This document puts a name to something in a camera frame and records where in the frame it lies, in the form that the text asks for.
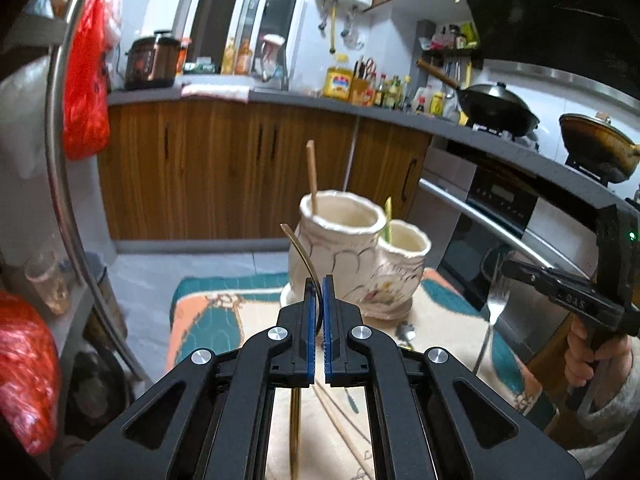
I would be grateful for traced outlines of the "right forearm grey sleeve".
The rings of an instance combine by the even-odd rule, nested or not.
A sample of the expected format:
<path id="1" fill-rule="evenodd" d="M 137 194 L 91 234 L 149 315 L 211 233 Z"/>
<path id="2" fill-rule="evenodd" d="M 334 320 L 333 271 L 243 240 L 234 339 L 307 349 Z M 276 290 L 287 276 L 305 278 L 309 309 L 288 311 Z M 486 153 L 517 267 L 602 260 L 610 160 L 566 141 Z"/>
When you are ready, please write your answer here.
<path id="1" fill-rule="evenodd" d="M 591 431 L 598 440 L 589 448 L 570 450 L 582 465 L 587 479 L 591 479 L 605 462 L 613 455 L 622 442 L 631 423 L 639 413 L 639 339 L 631 339 L 632 364 L 626 382 L 614 398 L 585 417 L 579 417 L 580 423 Z"/>

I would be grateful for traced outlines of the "right hand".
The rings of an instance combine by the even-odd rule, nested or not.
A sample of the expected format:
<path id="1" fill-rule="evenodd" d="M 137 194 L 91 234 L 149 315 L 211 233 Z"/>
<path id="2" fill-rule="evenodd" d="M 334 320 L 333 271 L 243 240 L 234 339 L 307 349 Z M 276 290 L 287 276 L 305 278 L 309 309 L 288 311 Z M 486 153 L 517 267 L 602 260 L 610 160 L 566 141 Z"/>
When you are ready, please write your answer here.
<path id="1" fill-rule="evenodd" d="M 616 336 L 598 350 L 592 350 L 587 341 L 588 333 L 584 323 L 573 316 L 570 332 L 567 334 L 568 349 L 565 352 L 564 374 L 572 387 L 585 387 L 593 380 L 595 365 L 608 361 L 608 374 L 603 385 L 617 392 L 628 378 L 632 367 L 632 338 Z"/>

